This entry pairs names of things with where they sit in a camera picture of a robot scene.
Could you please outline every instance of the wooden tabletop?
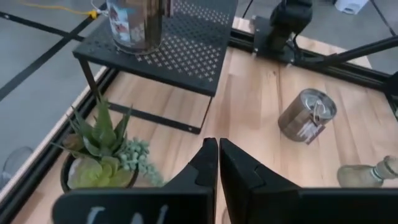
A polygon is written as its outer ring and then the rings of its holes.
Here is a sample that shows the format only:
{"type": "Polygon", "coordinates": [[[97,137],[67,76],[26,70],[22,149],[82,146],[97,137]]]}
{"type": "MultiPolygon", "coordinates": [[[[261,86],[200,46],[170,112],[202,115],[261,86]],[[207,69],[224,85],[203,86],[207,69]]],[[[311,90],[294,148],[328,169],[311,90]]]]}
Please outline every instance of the wooden tabletop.
{"type": "MultiPolygon", "coordinates": [[[[251,32],[249,21],[244,19],[236,18],[234,27],[251,32]]],[[[298,44],[326,55],[344,51],[304,37],[298,38],[298,44]]],[[[367,58],[353,62],[370,67],[367,58]]],[[[123,72],[105,95],[114,103],[134,104],[138,110],[195,126],[200,125],[209,101],[206,96],[123,72]]],[[[88,117],[90,122],[94,114],[95,109],[88,117]]],[[[114,123],[121,116],[111,112],[114,123]]],[[[1,192],[0,199],[44,148],[54,130],[1,192]]],[[[200,135],[137,118],[130,120],[127,133],[130,138],[137,136],[150,142],[150,160],[166,179],[182,170],[205,137],[228,138],[265,166],[303,187],[337,187],[336,171],[341,165],[376,164],[386,155],[398,156],[398,122],[383,93],[294,66],[254,58],[231,48],[227,51],[218,90],[200,135]],[[305,88],[327,93],[338,109],[334,120],[309,146],[288,140],[277,126],[281,112],[305,88]]],[[[50,221],[52,205],[63,194],[60,169],[65,156],[62,154],[58,158],[13,224],[50,221]]],[[[145,180],[139,178],[137,186],[145,185],[145,180]]],[[[216,223],[228,223],[228,218],[223,220],[226,204],[220,180],[218,186],[216,223]]],[[[398,181],[387,181],[384,186],[397,187],[398,181]]]]}

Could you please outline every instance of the white object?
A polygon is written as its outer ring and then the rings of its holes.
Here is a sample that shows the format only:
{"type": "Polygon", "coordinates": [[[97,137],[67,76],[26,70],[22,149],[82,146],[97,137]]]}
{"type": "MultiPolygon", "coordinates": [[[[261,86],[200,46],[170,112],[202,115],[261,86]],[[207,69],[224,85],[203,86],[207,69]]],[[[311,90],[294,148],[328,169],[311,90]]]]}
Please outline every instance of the white object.
{"type": "Polygon", "coordinates": [[[357,15],[367,2],[368,0],[337,0],[335,6],[340,12],[357,15]]]}

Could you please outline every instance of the tin can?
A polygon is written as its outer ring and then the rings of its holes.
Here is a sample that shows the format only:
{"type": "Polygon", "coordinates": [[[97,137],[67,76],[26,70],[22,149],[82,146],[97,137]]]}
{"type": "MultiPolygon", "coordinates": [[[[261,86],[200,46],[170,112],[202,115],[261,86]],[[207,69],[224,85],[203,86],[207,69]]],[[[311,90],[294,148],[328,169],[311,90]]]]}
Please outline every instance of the tin can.
{"type": "Polygon", "coordinates": [[[325,93],[305,89],[279,116],[280,131],[289,139],[311,143],[337,112],[335,102],[325,93]]]}
{"type": "Polygon", "coordinates": [[[130,54],[150,53],[162,41],[162,16],[172,0],[106,0],[114,43],[130,54]]]}

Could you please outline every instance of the gray floor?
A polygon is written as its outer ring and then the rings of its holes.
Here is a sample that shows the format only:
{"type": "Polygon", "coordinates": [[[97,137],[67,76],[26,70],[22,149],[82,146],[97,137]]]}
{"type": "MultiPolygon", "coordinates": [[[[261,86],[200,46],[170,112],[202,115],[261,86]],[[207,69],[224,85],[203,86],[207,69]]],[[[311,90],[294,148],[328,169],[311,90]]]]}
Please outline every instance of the gray floor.
{"type": "MultiPolygon", "coordinates": [[[[394,14],[394,9],[398,8],[398,1],[375,1],[387,21],[398,32],[398,16],[394,14]]],[[[91,9],[89,0],[34,0],[33,2],[61,4],[79,11],[91,9]]],[[[95,4],[99,6],[102,2],[98,0],[95,4]]],[[[280,0],[254,0],[246,18],[252,15],[269,17],[278,2],[280,0]]],[[[242,16],[248,4],[248,0],[240,0],[236,15],[242,16]]],[[[0,11],[67,32],[85,19],[85,16],[65,11],[21,6],[17,1],[3,1],[0,11]]],[[[105,18],[94,21],[80,35],[87,36],[103,19],[105,18]]],[[[350,16],[338,12],[326,0],[315,0],[312,23],[304,30],[303,35],[346,49],[391,36],[370,2],[358,15],[350,16]]],[[[60,39],[60,36],[0,18],[0,49],[2,49],[0,87],[60,39]]],[[[0,167],[12,150],[22,146],[35,148],[86,85],[78,62],[71,53],[77,44],[74,41],[67,44],[0,101],[0,142],[2,142],[0,167]]],[[[376,70],[388,73],[398,71],[397,58],[398,49],[369,56],[376,70]]],[[[96,72],[100,67],[92,65],[92,68],[96,72]]]]}

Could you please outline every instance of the black cable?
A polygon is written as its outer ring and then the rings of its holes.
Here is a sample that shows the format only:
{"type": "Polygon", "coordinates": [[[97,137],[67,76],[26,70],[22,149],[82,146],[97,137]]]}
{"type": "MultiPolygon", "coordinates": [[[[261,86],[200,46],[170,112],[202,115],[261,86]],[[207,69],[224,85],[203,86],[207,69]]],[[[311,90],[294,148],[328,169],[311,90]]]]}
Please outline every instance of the black cable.
{"type": "Polygon", "coordinates": [[[244,13],[243,13],[243,16],[242,16],[243,19],[244,19],[244,17],[246,16],[246,13],[248,13],[248,10],[249,10],[249,8],[250,8],[250,6],[251,6],[252,3],[253,3],[253,0],[250,0],[248,7],[246,8],[246,10],[245,10],[244,13]]]}

